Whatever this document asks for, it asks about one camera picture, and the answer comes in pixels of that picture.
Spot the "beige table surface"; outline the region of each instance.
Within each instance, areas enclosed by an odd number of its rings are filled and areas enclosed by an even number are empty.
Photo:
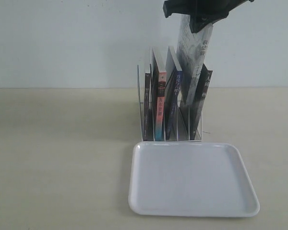
[[[0,89],[0,230],[288,230],[288,88],[209,89],[203,141],[235,145],[253,218],[143,217],[128,206],[137,91]]]

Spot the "book rack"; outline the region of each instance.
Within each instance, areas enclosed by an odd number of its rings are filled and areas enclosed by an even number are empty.
[[[139,65],[137,66],[137,83],[138,83],[138,99],[139,99],[139,110],[140,110],[140,126],[141,126],[141,137],[142,141],[144,140],[143,138],[143,116],[144,116],[144,93],[141,93],[141,88],[140,88],[140,74],[139,74]],[[190,140],[190,115],[189,115],[189,120],[187,124],[184,122],[181,114],[181,110],[179,107],[180,104],[180,98],[178,97],[177,99],[177,107],[176,111],[174,114],[174,122],[173,122],[173,129],[170,134],[170,139],[166,140],[165,138],[165,119],[163,119],[163,141],[196,141],[200,142],[202,141],[202,136],[203,136],[203,113],[200,118],[200,122],[197,128],[197,132],[195,135],[194,140]],[[151,127],[149,127],[148,131],[148,140],[147,141],[155,141],[155,124],[154,124],[154,106],[152,106],[151,102],[151,97],[150,97],[150,102],[149,102],[149,108],[150,108],[150,124]]]

